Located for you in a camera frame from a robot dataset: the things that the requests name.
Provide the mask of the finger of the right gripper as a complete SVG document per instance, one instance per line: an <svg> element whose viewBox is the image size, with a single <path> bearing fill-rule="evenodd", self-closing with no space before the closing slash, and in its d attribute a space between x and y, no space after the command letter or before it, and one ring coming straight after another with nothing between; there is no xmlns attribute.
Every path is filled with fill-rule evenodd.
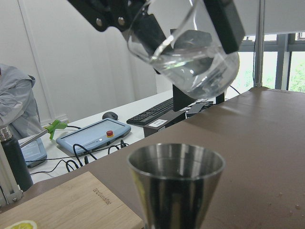
<svg viewBox="0 0 305 229"><path fill-rule="evenodd" d="M239 50L245 31L233 0L204 0L226 54Z"/></svg>

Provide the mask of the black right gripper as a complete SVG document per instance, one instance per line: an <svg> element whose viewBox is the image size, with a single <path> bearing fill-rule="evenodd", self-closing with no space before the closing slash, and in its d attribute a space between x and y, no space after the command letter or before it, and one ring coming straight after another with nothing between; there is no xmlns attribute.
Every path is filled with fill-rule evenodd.
<svg viewBox="0 0 305 229"><path fill-rule="evenodd" d="M155 51L165 35L153 14L138 13L144 0L70 0L69 3L98 31L115 27L129 51Z"/></svg>

